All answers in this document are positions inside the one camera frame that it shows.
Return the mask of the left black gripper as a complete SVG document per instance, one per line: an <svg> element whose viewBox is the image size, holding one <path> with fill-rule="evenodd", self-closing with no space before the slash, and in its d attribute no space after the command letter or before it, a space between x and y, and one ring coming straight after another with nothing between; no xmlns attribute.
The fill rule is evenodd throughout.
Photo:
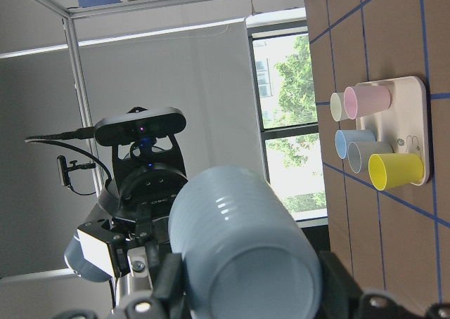
<svg viewBox="0 0 450 319"><path fill-rule="evenodd" d="M118 193L116 207L108 207L113 221L132 237L169 242L168 218L175 197L188 182L181 149L175 139L164 149L158 139L141 139L119 157L112 147L112 167ZM88 221L77 228L84 258L111 277L130 272L124 234L108 219Z"/></svg>

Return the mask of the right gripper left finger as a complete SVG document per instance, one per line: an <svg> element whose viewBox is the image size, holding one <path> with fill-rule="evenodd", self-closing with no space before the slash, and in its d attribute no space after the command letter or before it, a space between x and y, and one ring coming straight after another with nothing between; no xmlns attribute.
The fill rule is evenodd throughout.
<svg viewBox="0 0 450 319"><path fill-rule="evenodd" d="M116 319L182 319L186 317L183 264L180 254L168 254L151 291L137 291L121 300L108 315Z"/></svg>

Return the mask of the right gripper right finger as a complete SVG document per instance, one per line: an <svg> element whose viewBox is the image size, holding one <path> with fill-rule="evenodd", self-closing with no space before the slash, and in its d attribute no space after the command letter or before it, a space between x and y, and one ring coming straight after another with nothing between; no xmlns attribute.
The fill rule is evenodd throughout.
<svg viewBox="0 0 450 319"><path fill-rule="evenodd" d="M418 318L380 291L363 292L332 252L319 252L323 273L320 318Z"/></svg>

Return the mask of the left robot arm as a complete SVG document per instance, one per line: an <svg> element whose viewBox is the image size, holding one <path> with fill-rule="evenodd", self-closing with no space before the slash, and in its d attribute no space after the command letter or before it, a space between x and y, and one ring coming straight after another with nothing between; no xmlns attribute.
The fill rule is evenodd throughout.
<svg viewBox="0 0 450 319"><path fill-rule="evenodd" d="M171 251L169 213L188 181L179 144L174 136L144 138L131 144L126 158L117 146L112 155L114 176L76 229L66 263L86 280L105 282L130 273L131 250L141 247L144 268L156 278Z"/></svg>

